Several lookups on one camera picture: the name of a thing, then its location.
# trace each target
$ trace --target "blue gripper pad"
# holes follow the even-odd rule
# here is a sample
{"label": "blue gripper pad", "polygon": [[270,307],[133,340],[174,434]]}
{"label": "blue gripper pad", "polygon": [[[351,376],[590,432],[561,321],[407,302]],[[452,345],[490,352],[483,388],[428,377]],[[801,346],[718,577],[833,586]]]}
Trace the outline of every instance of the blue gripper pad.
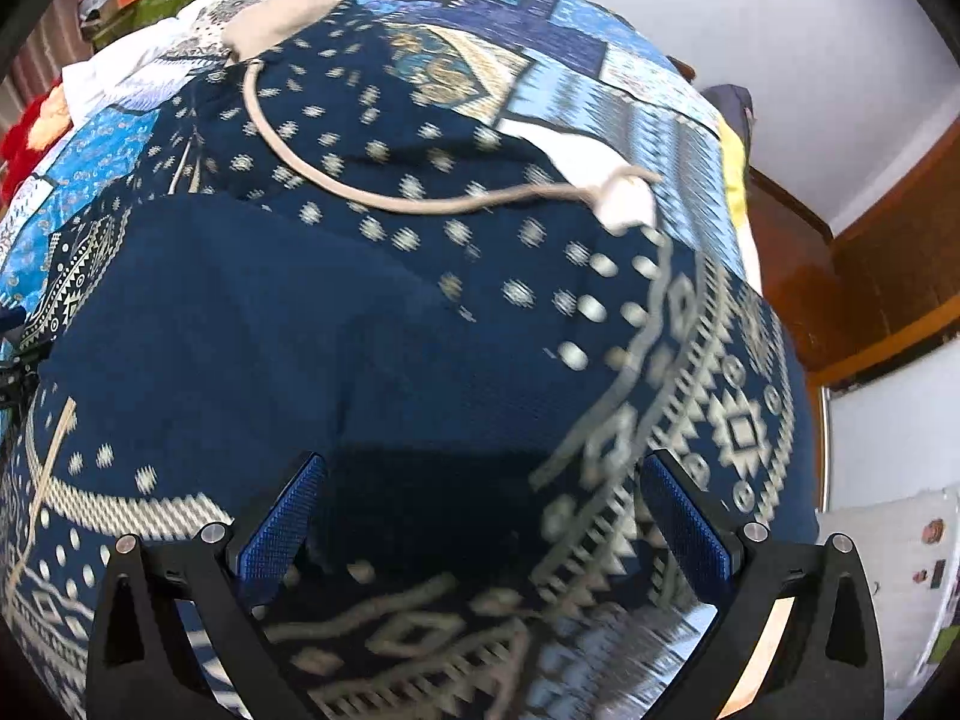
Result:
{"label": "blue gripper pad", "polygon": [[[676,468],[683,473],[680,466]],[[722,605],[733,579],[730,552],[656,454],[647,456],[640,466],[640,490],[697,598]]]}
{"label": "blue gripper pad", "polygon": [[304,543],[323,477],[323,459],[311,455],[238,553],[237,595],[246,605],[265,604],[274,597],[296,551]]}

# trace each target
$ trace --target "white wall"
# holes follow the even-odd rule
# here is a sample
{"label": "white wall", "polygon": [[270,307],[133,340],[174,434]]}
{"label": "white wall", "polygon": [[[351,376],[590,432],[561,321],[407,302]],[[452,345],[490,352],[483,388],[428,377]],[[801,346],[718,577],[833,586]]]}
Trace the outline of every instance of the white wall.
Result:
{"label": "white wall", "polygon": [[829,402],[829,509],[960,483],[960,341]]}
{"label": "white wall", "polygon": [[849,225],[960,114],[960,67],[914,0],[592,0],[697,84],[757,107],[752,162],[832,225]]}

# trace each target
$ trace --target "brown curtain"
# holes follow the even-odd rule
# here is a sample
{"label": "brown curtain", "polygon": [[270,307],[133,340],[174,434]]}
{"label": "brown curtain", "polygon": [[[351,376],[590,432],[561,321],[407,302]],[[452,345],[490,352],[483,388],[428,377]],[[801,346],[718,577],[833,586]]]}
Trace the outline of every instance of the brown curtain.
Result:
{"label": "brown curtain", "polygon": [[[0,84],[0,138],[31,100],[50,89],[64,65],[91,55],[90,45],[80,37],[77,0],[51,2]],[[4,172],[6,165],[1,165],[0,178]]]}

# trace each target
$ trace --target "silver screw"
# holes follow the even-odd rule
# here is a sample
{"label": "silver screw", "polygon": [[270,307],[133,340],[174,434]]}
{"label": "silver screw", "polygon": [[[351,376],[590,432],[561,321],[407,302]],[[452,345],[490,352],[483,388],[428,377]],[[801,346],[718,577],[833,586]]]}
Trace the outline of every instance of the silver screw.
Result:
{"label": "silver screw", "polygon": [[837,533],[836,536],[832,538],[832,543],[834,549],[838,552],[842,552],[846,555],[847,552],[853,550],[853,542],[850,541],[849,536],[845,536],[843,533]]}
{"label": "silver screw", "polygon": [[215,544],[224,536],[227,536],[227,529],[219,522],[211,522],[200,531],[200,538],[208,544]]}
{"label": "silver screw", "polygon": [[131,552],[133,547],[136,547],[136,536],[120,536],[117,539],[117,552],[121,555]]}
{"label": "silver screw", "polygon": [[767,541],[770,532],[760,525],[760,522],[748,522],[743,526],[743,535],[758,544],[760,541]]}

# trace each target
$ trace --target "red fabric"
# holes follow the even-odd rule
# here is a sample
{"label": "red fabric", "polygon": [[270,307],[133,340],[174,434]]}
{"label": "red fabric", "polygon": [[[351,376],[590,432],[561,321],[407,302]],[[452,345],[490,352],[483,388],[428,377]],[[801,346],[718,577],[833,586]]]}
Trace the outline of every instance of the red fabric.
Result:
{"label": "red fabric", "polygon": [[0,203],[5,208],[10,205],[16,191],[34,171],[34,167],[40,163],[43,156],[56,143],[55,140],[43,151],[33,151],[32,148],[27,148],[27,136],[30,134],[30,128],[34,125],[34,122],[40,117],[40,106],[59,84],[61,84],[61,80],[57,79],[46,94],[30,103],[20,116],[20,121],[13,124],[13,127],[8,129],[3,140],[0,141],[0,157],[7,162],[7,175],[4,176],[3,184],[0,185]]}

